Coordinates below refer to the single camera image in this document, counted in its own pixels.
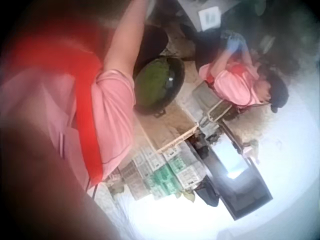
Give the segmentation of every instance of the package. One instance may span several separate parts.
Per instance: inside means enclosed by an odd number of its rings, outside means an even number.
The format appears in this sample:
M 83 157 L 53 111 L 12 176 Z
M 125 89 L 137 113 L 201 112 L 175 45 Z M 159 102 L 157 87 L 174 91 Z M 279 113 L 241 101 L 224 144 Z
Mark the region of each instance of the package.
M 179 147 L 179 145 L 177 145 L 177 146 L 168 148 L 162 153 L 162 155 L 164 159 L 168 162 L 170 159 L 178 155 L 180 152 L 181 152 L 181 148 Z
M 195 185 L 200 183 L 206 176 L 206 170 L 200 161 L 184 168 L 179 173 L 175 174 L 181 183 L 182 187 L 192 189 Z
M 138 151 L 132 158 L 133 162 L 135 163 L 135 166 L 137 170 L 139 171 L 142 179 L 145 179 L 153 174 L 153 171 L 150 167 L 150 164 L 148 163 L 145 155 Z
M 179 148 L 180 152 L 168 161 L 171 169 L 175 174 L 178 174 L 190 165 L 198 162 L 198 159 L 192 153 L 186 142 L 180 143 Z
M 153 172 L 166 164 L 165 158 L 161 154 L 156 153 L 150 146 L 142 147 L 141 152 L 144 154 Z
M 145 184 L 153 194 L 155 200 L 182 190 L 181 184 L 168 164 L 162 166 L 155 171 L 152 176 L 146 178 Z
M 135 200 L 142 199 L 150 194 L 134 161 L 131 161 L 120 172 Z

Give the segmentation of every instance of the red apron strap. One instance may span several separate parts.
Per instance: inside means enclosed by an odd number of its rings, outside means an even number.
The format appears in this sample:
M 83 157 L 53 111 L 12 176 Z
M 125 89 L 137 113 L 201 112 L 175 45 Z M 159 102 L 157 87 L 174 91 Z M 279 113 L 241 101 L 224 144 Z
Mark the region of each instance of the red apron strap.
M 12 49 L 8 71 L 34 66 L 75 77 L 76 122 L 82 155 L 91 184 L 98 184 L 103 177 L 103 167 L 91 86 L 102 68 L 101 62 L 95 54 L 64 45 L 56 38 L 38 35 L 19 39 Z

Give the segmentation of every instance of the black cap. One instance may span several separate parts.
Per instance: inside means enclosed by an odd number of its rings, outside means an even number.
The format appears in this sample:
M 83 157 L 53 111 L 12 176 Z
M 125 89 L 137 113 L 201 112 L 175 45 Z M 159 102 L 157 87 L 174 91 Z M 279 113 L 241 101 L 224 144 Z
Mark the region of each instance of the black cap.
M 271 103 L 271 111 L 276 114 L 278 108 L 282 108 L 288 101 L 288 88 L 284 81 L 273 71 L 268 72 L 266 80 L 271 85 L 271 99 L 269 101 Z

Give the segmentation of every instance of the blue glove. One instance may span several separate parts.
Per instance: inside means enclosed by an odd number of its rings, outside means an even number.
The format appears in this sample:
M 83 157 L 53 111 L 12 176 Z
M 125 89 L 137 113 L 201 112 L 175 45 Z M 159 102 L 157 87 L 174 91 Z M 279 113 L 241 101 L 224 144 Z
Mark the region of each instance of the blue glove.
M 239 40 L 238 37 L 230 36 L 226 43 L 226 50 L 233 54 L 238 50 L 240 44 L 241 44 L 241 41 Z

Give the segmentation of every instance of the woman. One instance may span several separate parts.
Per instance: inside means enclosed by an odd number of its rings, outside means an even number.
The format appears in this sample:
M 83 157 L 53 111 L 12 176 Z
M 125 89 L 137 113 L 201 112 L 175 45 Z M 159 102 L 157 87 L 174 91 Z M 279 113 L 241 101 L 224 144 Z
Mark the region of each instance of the woman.
M 7 56 L 1 116 L 44 132 L 86 190 L 129 152 L 134 68 L 168 42 L 159 29 L 144 35 L 148 2 L 132 0 L 115 31 L 77 18 L 51 19 L 17 37 Z
M 226 46 L 220 51 L 221 31 L 209 29 L 198 34 L 195 64 L 199 76 L 222 99 L 240 109 L 270 104 L 276 113 L 288 101 L 284 82 L 261 64 L 253 64 L 244 38 L 229 33 Z

